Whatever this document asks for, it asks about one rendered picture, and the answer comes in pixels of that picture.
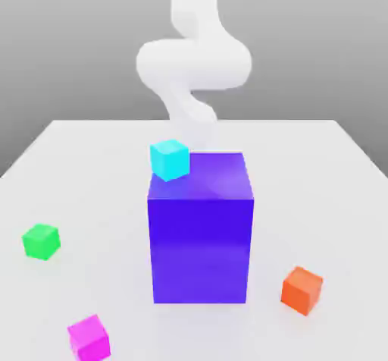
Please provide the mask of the small green cube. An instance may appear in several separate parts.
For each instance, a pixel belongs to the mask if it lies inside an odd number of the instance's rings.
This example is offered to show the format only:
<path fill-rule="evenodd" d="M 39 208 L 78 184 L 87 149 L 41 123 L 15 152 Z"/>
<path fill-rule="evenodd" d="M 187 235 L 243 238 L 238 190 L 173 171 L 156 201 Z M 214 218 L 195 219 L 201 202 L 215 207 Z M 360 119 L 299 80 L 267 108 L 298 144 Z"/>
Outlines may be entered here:
<path fill-rule="evenodd" d="M 60 247 L 58 229 L 48 224 L 35 224 L 22 236 L 26 255 L 35 259 L 48 260 Z"/>

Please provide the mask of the small magenta cube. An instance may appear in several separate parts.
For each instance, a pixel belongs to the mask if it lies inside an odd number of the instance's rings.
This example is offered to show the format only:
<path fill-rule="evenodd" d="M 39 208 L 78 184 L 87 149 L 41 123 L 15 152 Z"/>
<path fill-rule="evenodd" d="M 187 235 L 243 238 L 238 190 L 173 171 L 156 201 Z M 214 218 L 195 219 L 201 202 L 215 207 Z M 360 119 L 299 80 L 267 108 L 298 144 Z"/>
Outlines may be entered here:
<path fill-rule="evenodd" d="M 108 333 L 96 314 L 68 326 L 67 333 L 76 361 L 103 361 L 111 356 Z"/>

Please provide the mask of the small orange cube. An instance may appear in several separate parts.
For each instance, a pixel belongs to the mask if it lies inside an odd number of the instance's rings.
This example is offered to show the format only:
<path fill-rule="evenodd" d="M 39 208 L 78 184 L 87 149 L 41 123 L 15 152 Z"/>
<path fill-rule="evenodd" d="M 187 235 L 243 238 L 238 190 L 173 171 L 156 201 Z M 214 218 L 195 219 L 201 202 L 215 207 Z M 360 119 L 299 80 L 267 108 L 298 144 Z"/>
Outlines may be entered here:
<path fill-rule="evenodd" d="M 280 301 L 307 316 L 319 300 L 323 278 L 296 266 L 284 279 Z"/>

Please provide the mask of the small cyan cube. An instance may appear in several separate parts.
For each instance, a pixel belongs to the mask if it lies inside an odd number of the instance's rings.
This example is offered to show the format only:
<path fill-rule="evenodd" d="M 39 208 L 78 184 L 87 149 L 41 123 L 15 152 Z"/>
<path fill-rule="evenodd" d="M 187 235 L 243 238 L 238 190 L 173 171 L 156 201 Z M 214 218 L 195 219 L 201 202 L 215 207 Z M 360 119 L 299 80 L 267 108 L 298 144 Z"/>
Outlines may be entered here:
<path fill-rule="evenodd" d="M 188 175 L 189 148 L 177 140 L 165 140 L 150 146 L 152 172 L 163 181 Z"/>

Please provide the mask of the large purple box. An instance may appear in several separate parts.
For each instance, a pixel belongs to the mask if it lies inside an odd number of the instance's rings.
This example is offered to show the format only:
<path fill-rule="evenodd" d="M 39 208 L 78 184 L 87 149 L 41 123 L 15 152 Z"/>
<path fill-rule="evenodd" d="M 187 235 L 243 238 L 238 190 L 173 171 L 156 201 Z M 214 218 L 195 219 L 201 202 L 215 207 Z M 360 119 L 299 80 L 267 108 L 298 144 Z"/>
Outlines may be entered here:
<path fill-rule="evenodd" d="M 254 196 L 243 154 L 191 154 L 188 175 L 152 176 L 147 204 L 155 303 L 244 303 Z"/>

